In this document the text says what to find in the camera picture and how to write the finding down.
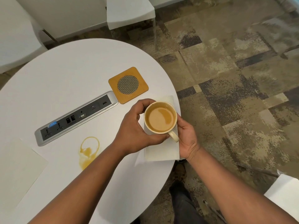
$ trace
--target person's left arm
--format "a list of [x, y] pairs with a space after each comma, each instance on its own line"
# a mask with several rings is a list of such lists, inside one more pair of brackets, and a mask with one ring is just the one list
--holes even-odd
[[114, 170], [131, 153], [162, 143], [168, 134], [148, 135], [138, 120], [152, 99], [139, 100], [125, 115], [114, 141], [29, 223], [89, 223]]

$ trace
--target round white table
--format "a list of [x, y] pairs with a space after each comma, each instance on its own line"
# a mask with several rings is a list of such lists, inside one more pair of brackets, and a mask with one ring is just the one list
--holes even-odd
[[[130, 67], [138, 69], [149, 86], [147, 92], [43, 147], [37, 146], [36, 129], [111, 90], [108, 79]], [[0, 91], [0, 148], [20, 138], [48, 165], [13, 211], [10, 222], [27, 223], [82, 171], [78, 151], [85, 138], [98, 138], [99, 151], [103, 151], [137, 100], [164, 95], [173, 95], [180, 113], [176, 91], [163, 68], [139, 48], [116, 40], [70, 42], [26, 64]], [[142, 117], [139, 123], [144, 126]], [[121, 161], [90, 223], [130, 223], [158, 195], [174, 161], [135, 166], [137, 156], [131, 154]]]

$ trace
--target mug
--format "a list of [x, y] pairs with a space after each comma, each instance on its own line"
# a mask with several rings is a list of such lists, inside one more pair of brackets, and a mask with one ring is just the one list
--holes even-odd
[[[170, 126], [169, 129], [167, 129], [165, 131], [159, 131], [159, 130], [154, 129], [151, 126], [150, 121], [149, 121], [150, 113], [153, 110], [158, 109], [158, 108], [167, 109], [168, 111], [170, 111], [171, 115], [173, 116], [173, 124]], [[174, 107], [171, 104], [169, 104], [165, 101], [156, 101], [156, 102], [150, 104], [144, 112], [144, 123], [151, 132], [157, 133], [157, 134], [168, 133], [174, 139], [175, 142], [178, 142], [178, 136], [173, 131], [173, 128], [176, 126], [177, 120], [178, 120], [178, 116], [177, 116], [176, 110], [174, 109]]]

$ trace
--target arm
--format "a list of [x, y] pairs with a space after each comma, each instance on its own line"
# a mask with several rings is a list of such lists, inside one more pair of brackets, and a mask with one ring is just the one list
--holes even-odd
[[298, 222], [271, 200], [246, 185], [197, 143], [194, 128], [178, 115], [180, 155], [195, 169], [231, 224]]
[[59, 193], [29, 223], [89, 223], [99, 200], [121, 160], [147, 146], [162, 143], [169, 136], [147, 135], [138, 120], [154, 100], [144, 99], [132, 106], [108, 146], [78, 177]]

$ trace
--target person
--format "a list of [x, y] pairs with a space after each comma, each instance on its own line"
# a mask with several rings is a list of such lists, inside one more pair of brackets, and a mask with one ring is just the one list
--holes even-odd
[[[114, 141], [29, 223], [89, 223], [114, 170], [128, 154], [157, 145], [168, 134], [148, 135], [138, 120], [152, 99], [139, 100], [123, 118]], [[225, 169], [197, 141], [192, 125], [178, 115], [180, 156], [185, 158], [207, 186], [227, 223], [298, 224], [287, 212], [247, 186]], [[184, 185], [170, 187], [175, 224], [206, 223], [196, 212]]]

